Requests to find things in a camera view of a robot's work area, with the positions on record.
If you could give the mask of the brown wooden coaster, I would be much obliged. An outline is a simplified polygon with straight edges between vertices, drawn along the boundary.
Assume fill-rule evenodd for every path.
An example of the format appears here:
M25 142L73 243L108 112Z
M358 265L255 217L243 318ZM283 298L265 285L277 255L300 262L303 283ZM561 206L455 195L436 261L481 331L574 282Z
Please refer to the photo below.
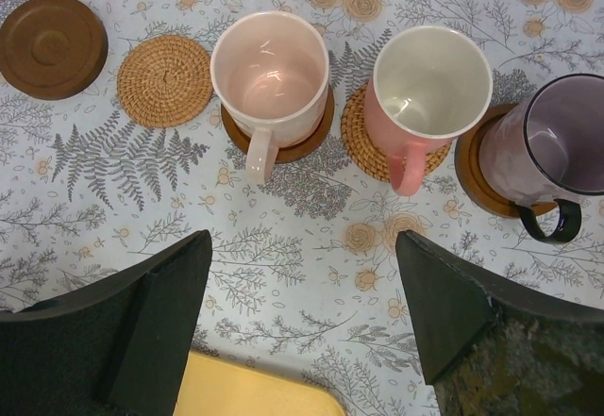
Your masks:
M335 111L335 99L333 89L328 87L327 102L324 115L317 128L302 142L295 145L280 148L277 153L276 163L288 163L305 157L317 149L326 138L331 129ZM231 141L244 154L247 153L251 139L235 124L229 112L221 106L222 122Z
M60 100L88 88L109 50L98 16L78 0L28 0L1 25L1 74L25 94Z
M516 142L520 146L521 160L526 162L528 168L534 174L547 179L528 148L526 132L523 127L528 106L529 100L520 104L502 104L488 108L477 125L461 135L457 140L455 149L455 169L463 190L478 207L504 218L519 218L518 207L513 201L496 192L488 184L479 166L479 151L490 129L497 125L509 112L520 110L518 118L520 133Z

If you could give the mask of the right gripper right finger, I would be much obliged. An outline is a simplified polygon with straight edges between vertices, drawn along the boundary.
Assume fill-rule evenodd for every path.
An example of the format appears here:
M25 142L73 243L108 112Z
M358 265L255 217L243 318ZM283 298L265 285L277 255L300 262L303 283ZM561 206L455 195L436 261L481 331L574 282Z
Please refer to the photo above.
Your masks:
M602 414L602 310L517 284L411 230L398 234L396 257L441 414Z

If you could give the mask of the pink mug cream inside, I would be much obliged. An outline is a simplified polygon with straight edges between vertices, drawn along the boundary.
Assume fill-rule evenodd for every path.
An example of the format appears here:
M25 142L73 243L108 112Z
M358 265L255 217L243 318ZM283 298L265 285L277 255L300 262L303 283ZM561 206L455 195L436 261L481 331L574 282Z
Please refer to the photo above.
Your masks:
M490 105L491 66L474 41L448 27L422 25L378 53L364 97L364 122L387 162L395 192L420 188L427 155L473 128Z

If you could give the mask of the purple mug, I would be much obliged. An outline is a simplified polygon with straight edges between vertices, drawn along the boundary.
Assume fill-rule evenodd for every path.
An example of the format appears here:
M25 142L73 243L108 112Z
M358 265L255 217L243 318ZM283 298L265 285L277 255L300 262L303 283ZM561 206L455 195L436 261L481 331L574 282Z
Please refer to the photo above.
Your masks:
M556 78L490 127L479 148L488 185L512 201L530 236L572 241L580 202L603 193L603 78Z

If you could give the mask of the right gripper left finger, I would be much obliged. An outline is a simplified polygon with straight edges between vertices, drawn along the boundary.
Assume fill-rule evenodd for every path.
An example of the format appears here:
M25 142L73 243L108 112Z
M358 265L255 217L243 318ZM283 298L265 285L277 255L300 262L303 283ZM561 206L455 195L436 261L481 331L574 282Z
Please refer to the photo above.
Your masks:
M172 414L211 258L209 231L197 231L81 289L2 311L2 414Z

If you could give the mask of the pink mug front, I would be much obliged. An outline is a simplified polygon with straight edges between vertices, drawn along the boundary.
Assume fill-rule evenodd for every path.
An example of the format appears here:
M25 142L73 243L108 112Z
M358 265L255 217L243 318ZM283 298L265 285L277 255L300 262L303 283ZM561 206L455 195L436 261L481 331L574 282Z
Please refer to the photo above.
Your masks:
M324 116L328 56L318 31L301 17L274 10L236 21L210 59L214 91L250 138L250 181L269 179L280 148L306 140Z

